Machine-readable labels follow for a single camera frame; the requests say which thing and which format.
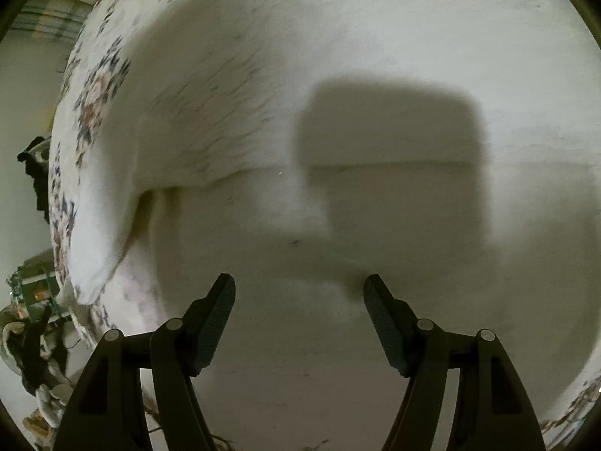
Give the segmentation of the teal storage shelf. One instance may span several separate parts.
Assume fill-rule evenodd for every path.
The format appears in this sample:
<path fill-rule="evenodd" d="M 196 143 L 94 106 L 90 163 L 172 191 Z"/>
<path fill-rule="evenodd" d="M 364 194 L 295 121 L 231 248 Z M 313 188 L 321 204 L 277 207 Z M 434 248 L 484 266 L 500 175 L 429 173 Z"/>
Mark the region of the teal storage shelf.
<path fill-rule="evenodd" d="M 43 316 L 47 306 L 51 316 L 60 316 L 56 303 L 59 286 L 52 263 L 19 267 L 6 279 L 10 288 L 11 303 L 22 320 L 35 322 Z"/>

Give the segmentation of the left green curtain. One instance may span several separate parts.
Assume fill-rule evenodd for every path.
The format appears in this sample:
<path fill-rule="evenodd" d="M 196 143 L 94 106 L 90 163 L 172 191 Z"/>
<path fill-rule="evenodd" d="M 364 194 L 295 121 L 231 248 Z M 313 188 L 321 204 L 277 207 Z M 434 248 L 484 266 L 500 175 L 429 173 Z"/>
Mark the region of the left green curtain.
<path fill-rule="evenodd" d="M 27 0 L 9 30 L 34 40 L 73 45 L 92 8 L 80 0 Z"/>

